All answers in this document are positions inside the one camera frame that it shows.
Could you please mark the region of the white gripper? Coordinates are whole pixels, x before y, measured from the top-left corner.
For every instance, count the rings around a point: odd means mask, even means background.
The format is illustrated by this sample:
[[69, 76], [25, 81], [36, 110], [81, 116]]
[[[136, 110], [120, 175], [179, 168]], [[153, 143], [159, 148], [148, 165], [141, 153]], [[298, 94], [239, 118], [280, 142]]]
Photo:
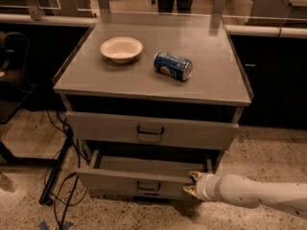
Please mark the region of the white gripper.
[[212, 173], [189, 172], [189, 176], [195, 179], [196, 184], [183, 187], [183, 191], [202, 201], [213, 201], [215, 196], [215, 186], [218, 177]]

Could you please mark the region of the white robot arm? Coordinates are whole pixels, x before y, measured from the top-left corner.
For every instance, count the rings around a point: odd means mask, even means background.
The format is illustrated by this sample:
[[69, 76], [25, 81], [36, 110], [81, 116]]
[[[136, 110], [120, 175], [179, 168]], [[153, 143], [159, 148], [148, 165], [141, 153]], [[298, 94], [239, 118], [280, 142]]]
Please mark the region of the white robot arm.
[[213, 173], [189, 172], [195, 183], [183, 190], [202, 201], [222, 202], [243, 208], [264, 205], [307, 219], [306, 183], [257, 182], [241, 175], [218, 176]]

